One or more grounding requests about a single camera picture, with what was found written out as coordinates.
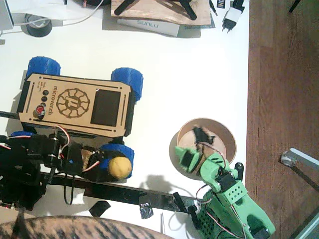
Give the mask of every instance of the blue wheel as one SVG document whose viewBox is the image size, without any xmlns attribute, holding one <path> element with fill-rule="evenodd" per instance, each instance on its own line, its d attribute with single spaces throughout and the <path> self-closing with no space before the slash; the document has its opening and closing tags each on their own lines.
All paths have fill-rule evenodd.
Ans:
<svg viewBox="0 0 319 239">
<path fill-rule="evenodd" d="M 13 132 L 11 134 L 12 137 L 16 137 L 16 136 L 32 136 L 32 135 L 35 135 L 35 133 L 27 132 L 27 131 L 16 131 L 16 132 Z"/>
<path fill-rule="evenodd" d="M 55 60 L 44 56 L 36 56 L 29 61 L 26 77 L 28 78 L 28 76 L 32 73 L 42 73 L 59 76 L 60 70 L 60 64 L 57 63 Z"/>
<path fill-rule="evenodd" d="M 143 75 L 138 70 L 127 67 L 115 69 L 111 74 L 111 81 L 119 81 L 132 86 L 136 101 L 142 97 Z"/>
<path fill-rule="evenodd" d="M 132 150 L 131 148 L 123 144 L 109 143 L 109 144 L 103 144 L 100 147 L 100 150 L 116 151 L 116 152 L 122 153 L 131 162 L 132 171 L 133 171 L 134 150 Z M 100 164 L 100 168 L 107 168 L 109 161 L 110 161 L 110 158 L 104 159 L 104 161 Z"/>
</svg>

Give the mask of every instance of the wooden board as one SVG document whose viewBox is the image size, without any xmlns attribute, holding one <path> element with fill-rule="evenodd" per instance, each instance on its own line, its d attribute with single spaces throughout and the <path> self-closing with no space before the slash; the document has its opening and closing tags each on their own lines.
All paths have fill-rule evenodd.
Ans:
<svg viewBox="0 0 319 239">
<path fill-rule="evenodd" d="M 114 10 L 123 1 L 112 0 L 111 16 L 116 16 Z M 209 1 L 192 0 L 190 5 L 197 15 L 194 21 L 179 2 L 170 0 L 136 0 L 119 17 L 157 19 L 183 25 L 211 25 Z"/>
<path fill-rule="evenodd" d="M 246 186 L 276 227 L 296 238 L 319 208 L 318 172 L 280 164 L 297 148 L 319 159 L 319 4 L 250 1 Z"/>
</svg>

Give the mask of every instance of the yellow ball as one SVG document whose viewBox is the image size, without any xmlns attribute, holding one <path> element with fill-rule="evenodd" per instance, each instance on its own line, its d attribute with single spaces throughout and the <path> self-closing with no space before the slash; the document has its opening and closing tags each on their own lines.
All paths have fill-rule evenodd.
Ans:
<svg viewBox="0 0 319 239">
<path fill-rule="evenodd" d="M 108 171 L 116 179 L 124 179 L 131 173 L 132 165 L 128 158 L 115 157 L 110 160 Z"/>
</svg>

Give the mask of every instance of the black tape roll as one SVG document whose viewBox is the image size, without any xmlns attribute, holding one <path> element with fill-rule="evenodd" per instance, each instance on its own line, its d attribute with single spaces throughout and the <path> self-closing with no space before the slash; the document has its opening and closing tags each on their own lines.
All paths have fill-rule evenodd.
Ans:
<svg viewBox="0 0 319 239">
<path fill-rule="evenodd" d="M 26 14 L 24 17 L 25 22 L 32 22 L 42 19 L 44 17 Z M 26 29 L 31 36 L 44 37 L 48 35 L 52 30 L 51 20 L 43 20 L 26 25 Z"/>
</svg>

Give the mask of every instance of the robotic arm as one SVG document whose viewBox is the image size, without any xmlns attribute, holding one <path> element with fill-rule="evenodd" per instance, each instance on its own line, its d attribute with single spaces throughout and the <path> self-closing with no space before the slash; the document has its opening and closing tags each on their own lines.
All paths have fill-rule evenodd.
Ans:
<svg viewBox="0 0 319 239">
<path fill-rule="evenodd" d="M 198 214 L 202 238 L 269 238 L 275 232 L 275 227 L 266 213 L 249 197 L 242 183 L 243 165 L 237 163 L 235 169 L 231 169 L 223 154 L 210 143 L 208 139 L 207 142 L 199 142 L 197 150 L 175 149 L 180 165 L 189 173 L 200 167 L 198 173 L 205 186 L 211 188 L 204 195 Z M 204 147 L 217 152 L 205 158 Z"/>
</svg>

